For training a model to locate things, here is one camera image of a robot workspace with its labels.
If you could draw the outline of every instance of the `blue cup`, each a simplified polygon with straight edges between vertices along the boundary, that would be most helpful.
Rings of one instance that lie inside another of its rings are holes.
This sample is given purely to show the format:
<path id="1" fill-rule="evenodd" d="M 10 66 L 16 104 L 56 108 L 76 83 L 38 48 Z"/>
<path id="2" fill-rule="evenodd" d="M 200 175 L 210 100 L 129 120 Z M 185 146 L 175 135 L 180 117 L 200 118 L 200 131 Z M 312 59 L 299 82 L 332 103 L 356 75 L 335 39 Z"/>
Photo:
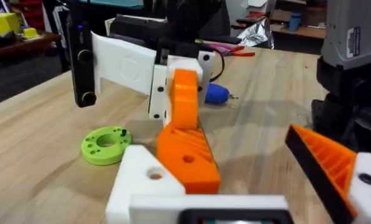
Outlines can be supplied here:
<path id="1" fill-rule="evenodd" d="M 301 13 L 292 12 L 291 19 L 289 22 L 289 31 L 296 32 L 301 22 Z"/>

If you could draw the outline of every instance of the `yellow box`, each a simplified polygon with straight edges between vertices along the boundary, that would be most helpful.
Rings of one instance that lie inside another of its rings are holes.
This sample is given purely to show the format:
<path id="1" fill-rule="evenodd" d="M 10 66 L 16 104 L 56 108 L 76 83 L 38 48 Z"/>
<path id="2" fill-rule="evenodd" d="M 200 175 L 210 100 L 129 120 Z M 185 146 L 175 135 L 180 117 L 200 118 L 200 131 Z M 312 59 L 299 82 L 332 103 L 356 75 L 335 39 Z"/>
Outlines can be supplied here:
<path id="1" fill-rule="evenodd" d="M 11 30 L 16 34 L 21 32 L 16 14 L 0 13 L 0 34 L 7 34 Z"/>

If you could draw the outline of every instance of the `label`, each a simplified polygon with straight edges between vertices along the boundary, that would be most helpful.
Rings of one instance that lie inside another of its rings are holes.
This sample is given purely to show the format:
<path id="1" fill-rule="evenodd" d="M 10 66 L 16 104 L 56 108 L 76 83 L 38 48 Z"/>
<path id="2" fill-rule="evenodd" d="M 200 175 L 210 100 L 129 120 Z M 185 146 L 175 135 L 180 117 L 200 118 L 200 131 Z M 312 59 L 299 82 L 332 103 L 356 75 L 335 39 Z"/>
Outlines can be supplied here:
<path id="1" fill-rule="evenodd" d="M 347 33 L 347 57 L 360 55 L 360 27 L 351 28 Z"/>

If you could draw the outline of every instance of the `orange arm link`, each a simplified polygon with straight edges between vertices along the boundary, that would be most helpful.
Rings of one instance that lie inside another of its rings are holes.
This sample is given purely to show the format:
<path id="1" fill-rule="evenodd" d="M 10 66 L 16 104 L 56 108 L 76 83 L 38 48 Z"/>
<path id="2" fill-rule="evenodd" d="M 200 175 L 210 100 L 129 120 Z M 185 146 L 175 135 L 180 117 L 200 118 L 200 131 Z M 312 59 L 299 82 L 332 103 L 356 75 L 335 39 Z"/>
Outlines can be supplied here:
<path id="1" fill-rule="evenodd" d="M 172 121 L 158 135 L 157 158 L 184 185 L 187 194 L 216 194 L 218 168 L 198 127 L 196 72 L 175 71 L 170 99 Z"/>

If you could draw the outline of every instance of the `yellow object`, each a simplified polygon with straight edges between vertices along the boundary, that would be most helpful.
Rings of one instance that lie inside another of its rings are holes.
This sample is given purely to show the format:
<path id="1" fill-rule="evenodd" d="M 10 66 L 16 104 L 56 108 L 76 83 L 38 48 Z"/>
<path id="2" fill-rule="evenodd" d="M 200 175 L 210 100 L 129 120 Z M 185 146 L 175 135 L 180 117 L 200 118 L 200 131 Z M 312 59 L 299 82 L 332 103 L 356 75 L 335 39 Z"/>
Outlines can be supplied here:
<path id="1" fill-rule="evenodd" d="M 34 37 L 38 37 L 38 33 L 36 31 L 35 28 L 26 28 L 24 29 L 24 37 L 26 39 L 30 39 L 30 38 L 34 38 Z"/>
<path id="2" fill-rule="evenodd" d="M 0 13 L 0 34 L 7 34 L 11 30 L 16 34 L 21 32 L 17 16 L 15 13 Z"/>

